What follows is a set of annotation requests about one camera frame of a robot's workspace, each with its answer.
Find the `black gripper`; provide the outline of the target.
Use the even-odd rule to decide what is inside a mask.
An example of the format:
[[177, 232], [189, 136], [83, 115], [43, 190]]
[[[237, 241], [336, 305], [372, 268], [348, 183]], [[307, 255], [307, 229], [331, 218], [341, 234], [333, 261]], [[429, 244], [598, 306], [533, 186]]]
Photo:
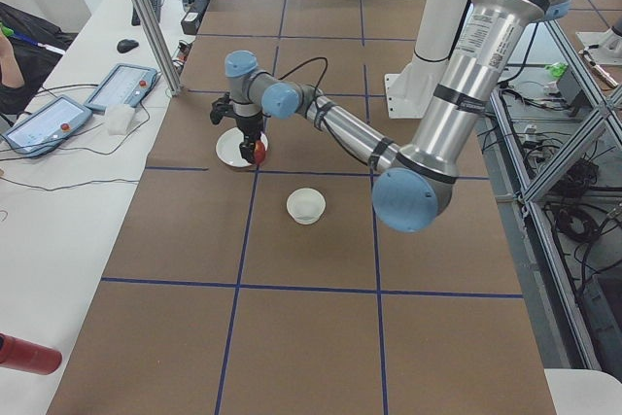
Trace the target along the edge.
[[253, 161], [254, 144], [255, 146], [261, 144], [260, 137], [263, 133], [263, 114], [255, 114], [248, 117], [237, 116], [235, 120], [237, 127], [242, 131], [244, 137], [250, 140], [244, 140], [240, 143], [240, 155], [246, 161]]

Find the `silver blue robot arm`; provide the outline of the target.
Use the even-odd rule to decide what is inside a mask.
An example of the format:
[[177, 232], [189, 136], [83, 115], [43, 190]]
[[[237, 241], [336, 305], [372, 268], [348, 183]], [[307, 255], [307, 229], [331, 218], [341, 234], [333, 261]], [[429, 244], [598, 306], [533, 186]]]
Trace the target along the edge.
[[242, 157], [263, 160], [265, 118], [300, 115], [378, 173], [372, 204], [392, 229], [415, 232], [448, 206], [458, 157], [524, 30], [564, 16], [570, 0], [427, 0], [411, 62], [387, 93], [423, 105], [412, 140], [399, 146], [327, 98], [318, 86], [276, 78], [256, 56], [225, 58], [227, 114], [243, 133]]

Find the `person forearm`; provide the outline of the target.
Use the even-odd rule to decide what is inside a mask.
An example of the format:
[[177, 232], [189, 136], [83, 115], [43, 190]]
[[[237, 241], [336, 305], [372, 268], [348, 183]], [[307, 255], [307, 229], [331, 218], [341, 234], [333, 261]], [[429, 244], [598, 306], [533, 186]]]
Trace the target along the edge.
[[1, 112], [16, 115], [24, 107], [25, 80], [19, 68], [14, 48], [7, 37], [1, 35]]

